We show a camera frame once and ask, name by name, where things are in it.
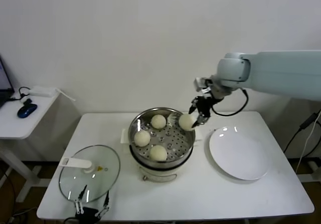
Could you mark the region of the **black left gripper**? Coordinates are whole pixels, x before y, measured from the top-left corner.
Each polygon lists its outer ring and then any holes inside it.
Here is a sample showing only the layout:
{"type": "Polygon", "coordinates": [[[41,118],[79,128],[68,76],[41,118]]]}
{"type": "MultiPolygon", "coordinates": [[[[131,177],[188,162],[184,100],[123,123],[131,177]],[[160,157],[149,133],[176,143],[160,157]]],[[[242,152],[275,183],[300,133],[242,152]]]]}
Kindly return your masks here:
{"type": "Polygon", "coordinates": [[[75,199],[74,201],[74,207],[76,209],[75,219],[79,224],[95,224],[98,223],[100,219],[109,211],[110,194],[108,191],[101,210],[89,207],[83,208],[82,198],[84,196],[86,188],[87,185],[84,186],[77,199],[75,199]]]}

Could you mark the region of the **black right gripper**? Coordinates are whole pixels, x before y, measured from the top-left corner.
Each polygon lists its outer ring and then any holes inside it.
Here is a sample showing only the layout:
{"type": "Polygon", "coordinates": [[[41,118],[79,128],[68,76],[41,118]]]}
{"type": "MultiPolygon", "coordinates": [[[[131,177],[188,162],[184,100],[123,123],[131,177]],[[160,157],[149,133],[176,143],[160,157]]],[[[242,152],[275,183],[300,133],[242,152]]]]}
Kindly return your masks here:
{"type": "Polygon", "coordinates": [[[211,109],[214,105],[221,102],[223,99],[216,99],[212,97],[197,96],[191,102],[191,107],[189,108],[188,114],[192,114],[196,109],[198,110],[198,117],[193,123],[192,128],[195,128],[199,125],[204,125],[208,118],[211,116],[211,109]]]}

